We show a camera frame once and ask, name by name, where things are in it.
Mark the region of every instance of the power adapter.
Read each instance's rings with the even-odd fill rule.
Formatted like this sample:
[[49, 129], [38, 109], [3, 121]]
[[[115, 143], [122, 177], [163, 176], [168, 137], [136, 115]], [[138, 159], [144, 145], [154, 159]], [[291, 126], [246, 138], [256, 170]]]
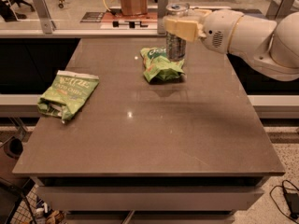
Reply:
[[288, 193], [284, 191], [284, 198], [289, 206], [291, 218], [297, 219], [299, 217], [299, 196], [297, 193]]

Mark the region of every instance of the green chip bag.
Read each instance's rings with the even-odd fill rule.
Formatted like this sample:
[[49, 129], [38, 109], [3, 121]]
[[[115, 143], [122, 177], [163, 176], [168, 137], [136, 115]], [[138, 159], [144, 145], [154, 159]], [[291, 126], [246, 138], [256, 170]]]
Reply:
[[99, 77], [58, 71], [51, 86], [40, 96], [38, 111], [47, 116], [71, 120], [99, 83]]
[[146, 67], [143, 75], [150, 82], [154, 77], [167, 81], [179, 78], [184, 71], [181, 67], [184, 60], [179, 62], [170, 62], [166, 56], [166, 49], [163, 48], [143, 48], [141, 51], [143, 63]]

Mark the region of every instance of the black cable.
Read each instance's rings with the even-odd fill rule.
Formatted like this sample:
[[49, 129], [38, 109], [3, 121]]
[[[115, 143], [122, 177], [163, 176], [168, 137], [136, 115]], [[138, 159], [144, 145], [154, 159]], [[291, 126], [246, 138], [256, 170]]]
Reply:
[[[285, 183], [285, 182], [289, 182], [292, 186], [295, 187], [295, 189], [285, 188], [285, 187], [284, 187], [284, 183]], [[276, 186], [274, 186], [274, 187], [271, 189], [270, 193], [269, 193], [269, 194], [270, 194], [270, 197], [271, 197], [271, 199], [272, 199], [272, 201], [274, 202], [274, 204], [275, 204], [276, 207], [278, 208], [278, 211], [279, 211], [284, 217], [286, 217], [287, 219], [291, 220], [291, 221], [294, 222], [294, 223], [299, 224], [299, 222], [297, 222], [297, 221], [295, 221], [294, 219], [290, 218], [289, 216], [287, 216], [286, 214], [284, 214], [284, 213], [281, 211], [280, 207], [278, 206], [278, 203], [274, 200], [274, 198], [273, 198], [273, 196], [272, 196], [272, 192], [273, 192], [276, 188], [282, 188], [283, 191], [286, 191], [286, 189], [287, 189], [287, 190], [297, 190], [297, 191], [299, 191], [299, 189], [298, 189], [292, 182], [290, 182], [289, 180], [284, 180], [284, 181], [282, 182], [282, 185], [276, 185]]]

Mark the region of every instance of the brown tabletop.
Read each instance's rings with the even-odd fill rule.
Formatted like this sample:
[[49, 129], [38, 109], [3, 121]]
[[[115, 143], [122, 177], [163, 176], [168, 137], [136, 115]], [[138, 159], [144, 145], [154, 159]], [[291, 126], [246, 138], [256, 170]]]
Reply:
[[227, 57], [187, 45], [180, 81], [149, 84], [140, 50], [164, 37], [82, 39], [67, 70], [100, 84], [75, 119], [41, 118], [14, 168], [30, 176], [283, 175]]

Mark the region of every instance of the person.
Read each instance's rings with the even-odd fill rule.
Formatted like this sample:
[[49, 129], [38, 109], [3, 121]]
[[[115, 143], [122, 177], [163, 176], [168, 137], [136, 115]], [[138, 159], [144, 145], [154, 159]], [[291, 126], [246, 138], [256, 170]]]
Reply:
[[0, 16], [2, 16], [5, 21], [17, 21], [18, 19], [27, 18], [24, 14], [14, 13], [2, 0], [0, 0]]

